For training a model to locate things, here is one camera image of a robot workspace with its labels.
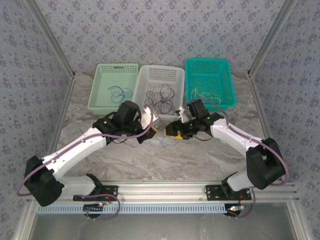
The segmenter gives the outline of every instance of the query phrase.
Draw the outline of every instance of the white basket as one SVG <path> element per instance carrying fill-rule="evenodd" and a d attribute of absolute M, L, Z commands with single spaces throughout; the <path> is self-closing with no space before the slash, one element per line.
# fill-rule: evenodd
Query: white basket
<path fill-rule="evenodd" d="M 158 113 L 162 120 L 172 121 L 178 118 L 175 111 L 182 106 L 184 98 L 185 70 L 182 68 L 162 65 L 142 66 L 136 80 L 132 101 L 138 104 L 140 108 L 143 108 L 148 103 L 146 93 L 148 91 L 152 91 L 154 94 L 159 93 L 164 84 L 168 84 L 175 92 L 175 96 L 171 100 L 174 109 L 165 103 L 160 106 L 153 106 L 153 110 Z M 154 99 L 159 100 L 160 95 L 155 96 Z"/>

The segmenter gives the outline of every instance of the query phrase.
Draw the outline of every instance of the metal profile bar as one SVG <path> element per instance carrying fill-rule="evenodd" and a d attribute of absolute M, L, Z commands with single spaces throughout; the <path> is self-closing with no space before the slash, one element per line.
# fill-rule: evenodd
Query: metal profile bar
<path fill-rule="evenodd" d="M 118 198 L 124 204 L 207 204 L 237 203 L 237 201 L 207 201 L 206 185 L 219 185 L 219 181 L 102 181 L 104 185 L 117 185 Z M 298 201 L 294 184 L 255 189 L 257 203 L 288 203 Z M 72 202 L 60 198 L 56 203 Z"/>
<path fill-rule="evenodd" d="M 262 102 L 260 100 L 255 81 L 252 79 L 251 76 L 249 76 L 249 85 L 250 85 L 250 88 L 252 91 L 253 100 L 254 100 L 256 109 L 258 111 L 258 115 L 260 118 L 260 123 L 262 126 L 264 136 L 266 138 L 272 137 L 272 133 L 269 128 L 267 117 L 265 115 L 265 111 L 263 109 Z M 289 215 L 290 215 L 291 222 L 294 227 L 297 239 L 298 240 L 312 240 L 313 237 L 312 237 L 310 228 L 308 226 L 308 223 L 307 223 L 307 220 L 306 220 L 305 214 L 303 212 L 302 205 L 301 205 L 300 201 L 297 201 L 297 200 L 288 201 L 287 207 L 288 207 Z"/>
<path fill-rule="evenodd" d="M 38 4 L 36 3 L 35 0 L 24 0 L 24 2 L 26 4 L 26 6 L 29 8 L 31 14 L 33 15 L 34 20 L 36 21 L 36 23 L 38 24 L 38 26 L 42 30 L 46 40 L 48 41 L 48 43 L 51 46 L 55 55 L 57 56 L 63 69 L 70 77 L 72 77 L 74 75 L 72 67 L 71 67 L 70 63 L 68 62 L 68 59 L 67 59 L 64 51 L 60 47 L 54 33 L 50 29 L 49 24 L 47 23 L 46 18 L 43 15 L 43 13 L 41 12 Z"/>
<path fill-rule="evenodd" d="M 65 116 L 67 114 L 67 110 L 68 110 L 68 106 L 69 106 L 69 102 L 72 96 L 72 92 L 74 90 L 74 86 L 75 86 L 75 78 L 72 76 L 71 81 L 69 83 L 69 86 L 66 90 L 66 94 L 63 100 L 63 104 L 60 110 L 60 114 L 58 117 L 58 121 L 55 125 L 55 129 L 53 132 L 53 137 L 51 139 L 50 145 L 49 145 L 49 149 L 48 149 L 48 154 L 53 153 L 58 145 L 58 141 L 59 141 L 59 137 L 60 137 L 60 133 L 62 130 L 62 126 L 65 120 Z"/>
<path fill-rule="evenodd" d="M 288 202 L 287 204 L 292 225 L 295 230 L 297 239 L 312 240 L 312 234 L 308 227 L 307 220 L 302 209 L 301 203 Z"/>
<path fill-rule="evenodd" d="M 276 15 L 272 26 L 270 27 L 267 35 L 264 38 L 263 43 L 261 44 L 257 54 L 255 55 L 252 64 L 249 68 L 249 72 L 251 76 L 254 76 L 262 62 L 264 61 L 269 49 L 273 45 L 278 36 L 279 32 L 281 31 L 283 25 L 285 24 L 289 14 L 291 13 L 292 9 L 296 5 L 298 0 L 285 0 Z"/>
<path fill-rule="evenodd" d="M 36 212 L 39 208 L 39 204 L 35 201 L 28 201 L 23 207 L 18 223 L 15 226 L 15 232 L 12 240 L 28 240 L 32 225 L 36 217 Z"/>
<path fill-rule="evenodd" d="M 256 107 L 256 110 L 258 112 L 258 116 L 259 116 L 259 119 L 260 119 L 260 123 L 261 123 L 261 127 L 262 127 L 262 131 L 263 131 L 264 137 L 266 139 L 267 138 L 271 138 L 272 137 L 271 130 L 270 130 L 270 127 L 269 127 L 269 124 L 268 124 L 268 121 L 267 121 L 267 116 L 265 114 L 264 107 L 263 107 L 261 99 L 259 97 L 259 93 L 258 93 L 258 89 L 257 89 L 256 83 L 251 77 L 249 77 L 248 81 L 249 81 L 250 89 L 251 89 L 251 92 L 252 92 L 253 100 L 254 100 L 254 103 L 255 103 L 255 107 Z"/>

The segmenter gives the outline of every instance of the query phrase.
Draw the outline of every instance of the tangled cable in basket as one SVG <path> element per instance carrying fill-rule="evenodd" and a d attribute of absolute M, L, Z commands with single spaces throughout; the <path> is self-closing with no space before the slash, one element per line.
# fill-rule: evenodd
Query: tangled cable in basket
<path fill-rule="evenodd" d="M 199 93 L 198 89 L 195 87 L 192 89 L 191 94 L 190 94 L 190 99 L 207 99 L 209 101 L 212 101 L 216 104 L 221 104 L 221 99 L 220 96 L 213 93 L 213 92 L 202 92 Z"/>
<path fill-rule="evenodd" d="M 161 86 L 159 92 L 154 93 L 153 91 L 147 91 L 145 93 L 146 99 L 144 103 L 151 105 L 158 114 L 173 115 L 175 113 L 175 106 L 173 103 L 175 95 L 176 93 L 173 88 L 165 83 Z"/>
<path fill-rule="evenodd" d="M 119 86 L 111 86 L 108 88 L 108 90 L 111 90 L 111 101 L 114 104 L 119 104 L 119 106 L 121 105 L 122 101 L 124 100 L 124 98 L 129 98 L 132 97 L 132 91 L 129 88 L 125 88 L 125 90 L 129 90 L 129 91 L 123 91 L 123 89 Z"/>

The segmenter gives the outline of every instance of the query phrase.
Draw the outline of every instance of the blue cable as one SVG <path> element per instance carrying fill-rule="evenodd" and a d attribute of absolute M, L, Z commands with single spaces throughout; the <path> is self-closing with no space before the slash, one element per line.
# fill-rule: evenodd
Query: blue cable
<path fill-rule="evenodd" d="M 177 145 L 177 140 L 176 140 L 176 138 L 173 138 L 173 139 L 174 139 L 174 144 L 170 144 L 170 143 L 164 142 L 164 139 L 167 138 L 167 137 L 168 137 L 168 136 L 164 136 L 164 137 L 162 138 L 162 140 L 160 140 L 157 136 L 155 136 L 155 138 L 156 138 L 160 143 L 162 143 L 163 145 L 168 145 L 168 146 L 176 146 L 176 145 Z"/>
<path fill-rule="evenodd" d="M 125 88 L 125 90 L 129 90 L 127 92 L 123 91 L 123 89 L 119 86 L 111 86 L 108 88 L 108 90 L 111 89 L 111 101 L 114 104 L 119 104 L 119 106 L 121 105 L 122 101 L 124 100 L 124 98 L 130 98 L 133 96 L 132 91 L 129 88 Z"/>

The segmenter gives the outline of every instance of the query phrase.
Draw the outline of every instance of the teal basket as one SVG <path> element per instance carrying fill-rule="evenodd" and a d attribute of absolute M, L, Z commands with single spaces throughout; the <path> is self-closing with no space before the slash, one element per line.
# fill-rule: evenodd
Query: teal basket
<path fill-rule="evenodd" d="M 222 109 L 236 105 L 230 65 L 225 59 L 188 58 L 185 61 L 186 101 L 195 98 L 194 89 L 199 94 L 211 93 L 210 96 L 214 96 L 212 101 Z M 204 106 L 211 112 L 219 112 L 212 104 L 204 103 Z"/>

